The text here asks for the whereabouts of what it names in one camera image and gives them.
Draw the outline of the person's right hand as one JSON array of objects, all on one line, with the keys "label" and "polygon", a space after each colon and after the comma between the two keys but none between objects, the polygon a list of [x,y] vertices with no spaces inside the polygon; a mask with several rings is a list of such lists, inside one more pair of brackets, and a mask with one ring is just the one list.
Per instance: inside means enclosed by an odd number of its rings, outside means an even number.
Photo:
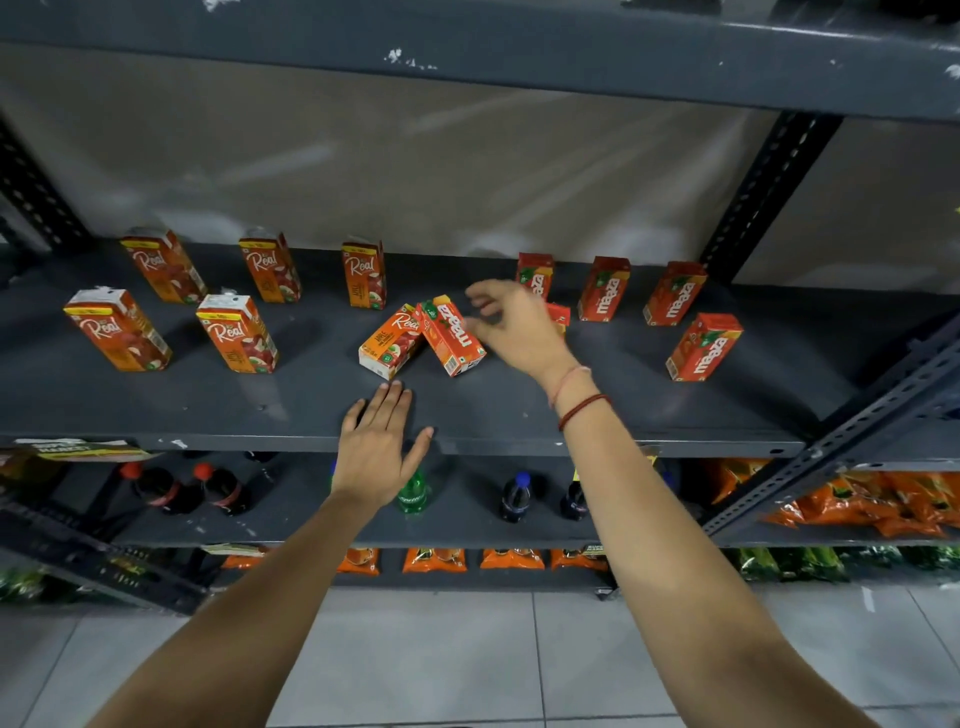
[{"label": "person's right hand", "polygon": [[479,311],[477,318],[497,324],[497,344],[484,346],[547,395],[556,395],[572,373],[585,370],[550,320],[545,302],[520,283],[492,278],[474,282],[464,293]]}]

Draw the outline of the green snack bag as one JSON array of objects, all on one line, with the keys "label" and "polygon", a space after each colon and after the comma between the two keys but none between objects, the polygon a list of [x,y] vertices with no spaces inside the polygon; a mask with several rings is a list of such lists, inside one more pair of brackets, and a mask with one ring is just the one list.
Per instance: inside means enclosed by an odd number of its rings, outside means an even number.
[{"label": "green snack bag", "polygon": [[41,571],[0,568],[0,603],[39,601],[45,587],[45,574]]}]

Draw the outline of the green soda bottle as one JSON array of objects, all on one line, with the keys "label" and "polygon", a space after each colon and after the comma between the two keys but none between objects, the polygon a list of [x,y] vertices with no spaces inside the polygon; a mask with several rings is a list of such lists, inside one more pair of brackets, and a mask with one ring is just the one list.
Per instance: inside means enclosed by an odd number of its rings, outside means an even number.
[{"label": "green soda bottle", "polygon": [[429,500],[429,485],[420,468],[417,468],[410,479],[398,492],[396,501],[399,509],[405,514],[419,514],[426,509]]}]

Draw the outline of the person's left forearm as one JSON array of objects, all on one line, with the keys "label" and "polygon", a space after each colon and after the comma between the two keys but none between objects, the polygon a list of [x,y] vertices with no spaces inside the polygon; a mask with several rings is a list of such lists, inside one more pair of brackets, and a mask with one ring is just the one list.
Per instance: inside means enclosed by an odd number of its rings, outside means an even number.
[{"label": "person's left forearm", "polygon": [[265,728],[338,566],[390,499],[333,491],[143,661],[86,728]]}]

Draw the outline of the grey metal shelving rack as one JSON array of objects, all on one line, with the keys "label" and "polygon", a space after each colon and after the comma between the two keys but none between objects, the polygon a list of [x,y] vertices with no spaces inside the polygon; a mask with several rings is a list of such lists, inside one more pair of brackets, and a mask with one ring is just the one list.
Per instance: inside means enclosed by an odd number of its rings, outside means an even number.
[{"label": "grey metal shelving rack", "polygon": [[[282,232],[300,301],[238,241]],[[120,239],[171,230],[208,294],[252,297],[279,358],[231,370]],[[347,241],[382,241],[383,310]],[[404,304],[557,261],[566,339],[701,521],[960,307],[960,0],[0,0],[0,446],[124,440],[252,491],[139,516],[121,544],[279,545],[329,491],[341,417],[382,383],[360,345]],[[707,280],[675,326],[671,261]],[[64,312],[129,291],[172,350],[124,372]],[[702,382],[666,360],[700,313],[743,333]],[[763,520],[730,549],[958,546]],[[209,559],[209,595],[239,579]]]},{"label": "grey metal shelving rack", "polygon": [[91,592],[126,606],[190,616],[210,595],[210,559],[198,547],[129,545],[123,532],[160,515],[122,476],[124,456],[48,459],[0,445],[0,594],[11,572],[39,573],[28,599],[60,602]]},{"label": "grey metal shelving rack", "polygon": [[896,462],[896,443],[912,446],[906,462],[960,462],[960,306],[918,328],[904,355],[821,423],[819,437],[791,458],[775,458],[726,504],[702,519],[717,545],[781,506],[859,466]]}]

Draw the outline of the row of green snack bags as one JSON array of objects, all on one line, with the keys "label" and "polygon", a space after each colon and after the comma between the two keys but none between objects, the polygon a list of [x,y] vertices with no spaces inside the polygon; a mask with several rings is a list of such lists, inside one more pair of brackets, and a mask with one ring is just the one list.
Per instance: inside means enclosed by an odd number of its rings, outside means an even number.
[{"label": "row of green snack bags", "polygon": [[823,582],[960,588],[960,546],[854,545],[725,549],[726,559],[754,583]]}]

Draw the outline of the blue-capped dark soda bottle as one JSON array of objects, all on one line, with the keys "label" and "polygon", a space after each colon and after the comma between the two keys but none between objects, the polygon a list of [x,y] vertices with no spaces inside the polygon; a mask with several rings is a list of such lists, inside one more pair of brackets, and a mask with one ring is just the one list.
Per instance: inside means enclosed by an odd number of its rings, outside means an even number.
[{"label": "blue-capped dark soda bottle", "polygon": [[499,515],[509,524],[518,524],[528,513],[532,500],[532,476],[529,471],[519,471],[502,491]]}]

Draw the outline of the person's left hand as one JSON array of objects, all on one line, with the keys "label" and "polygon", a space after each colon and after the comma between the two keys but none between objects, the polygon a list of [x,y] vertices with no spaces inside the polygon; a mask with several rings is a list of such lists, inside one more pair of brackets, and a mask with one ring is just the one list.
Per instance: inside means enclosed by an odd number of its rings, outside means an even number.
[{"label": "person's left hand", "polygon": [[390,504],[406,482],[400,481],[402,458],[411,449],[405,444],[408,416],[414,394],[401,383],[401,438],[378,431],[378,406],[383,397],[382,383],[370,399],[357,428],[341,441],[331,478],[330,497],[339,502],[361,504],[374,512]]}]

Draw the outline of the person's right forearm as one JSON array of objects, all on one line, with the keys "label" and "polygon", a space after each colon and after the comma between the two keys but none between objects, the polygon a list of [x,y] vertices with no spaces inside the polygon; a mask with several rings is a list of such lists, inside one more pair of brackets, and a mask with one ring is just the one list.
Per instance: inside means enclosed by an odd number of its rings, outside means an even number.
[{"label": "person's right forearm", "polygon": [[687,728],[880,728],[791,645],[583,369],[550,403],[622,597]]}]

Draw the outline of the pile of orange chip bags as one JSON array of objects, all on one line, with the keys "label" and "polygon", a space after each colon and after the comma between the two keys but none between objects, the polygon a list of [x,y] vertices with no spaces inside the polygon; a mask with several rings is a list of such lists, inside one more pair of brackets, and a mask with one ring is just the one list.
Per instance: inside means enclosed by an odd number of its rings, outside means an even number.
[{"label": "pile of orange chip bags", "polygon": [[766,523],[873,527],[883,537],[960,529],[960,472],[849,471],[764,516]]}]

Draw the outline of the yellow shelf price label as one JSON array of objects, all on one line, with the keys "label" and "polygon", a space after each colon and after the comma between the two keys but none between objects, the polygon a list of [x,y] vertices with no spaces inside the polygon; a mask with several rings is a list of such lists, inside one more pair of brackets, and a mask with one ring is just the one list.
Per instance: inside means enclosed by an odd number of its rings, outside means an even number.
[{"label": "yellow shelf price label", "polygon": [[16,439],[18,448],[25,448],[39,458],[62,463],[128,463],[142,462],[157,455],[124,440],[94,442],[83,439]]}]

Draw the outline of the white-top orange juice carton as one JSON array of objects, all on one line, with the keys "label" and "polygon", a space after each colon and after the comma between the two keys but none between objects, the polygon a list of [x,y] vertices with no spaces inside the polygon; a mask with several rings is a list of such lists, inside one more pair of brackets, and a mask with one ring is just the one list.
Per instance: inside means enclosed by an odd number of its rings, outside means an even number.
[{"label": "white-top orange juice carton", "polygon": [[382,241],[346,241],[341,251],[349,305],[356,309],[384,310],[387,286]]},{"label": "white-top orange juice carton", "polygon": [[208,296],[209,287],[173,230],[135,227],[120,243],[162,302],[196,306]]},{"label": "white-top orange juice carton", "polygon": [[163,371],[172,360],[172,349],[126,289],[79,290],[63,312],[120,372]]},{"label": "white-top orange juice carton", "polygon": [[403,304],[358,349],[361,367],[393,381],[424,343],[416,307]]},{"label": "white-top orange juice carton", "polygon": [[227,367],[241,374],[272,374],[280,354],[249,295],[208,294],[196,316]]},{"label": "white-top orange juice carton", "polygon": [[301,279],[281,231],[252,227],[241,236],[238,245],[265,303],[289,305],[301,300]]}]

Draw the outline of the red-capped cola bottle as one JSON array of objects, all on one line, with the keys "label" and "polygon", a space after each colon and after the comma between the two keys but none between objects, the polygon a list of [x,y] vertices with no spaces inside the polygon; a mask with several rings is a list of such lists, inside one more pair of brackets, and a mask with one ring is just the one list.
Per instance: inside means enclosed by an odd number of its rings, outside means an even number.
[{"label": "red-capped cola bottle", "polygon": [[210,462],[199,462],[193,467],[193,476],[198,480],[206,501],[223,515],[237,517],[251,508],[250,488],[230,470]]},{"label": "red-capped cola bottle", "polygon": [[127,462],[119,468],[137,497],[149,507],[167,514],[182,512],[183,485],[162,467],[146,467],[142,462]]}]

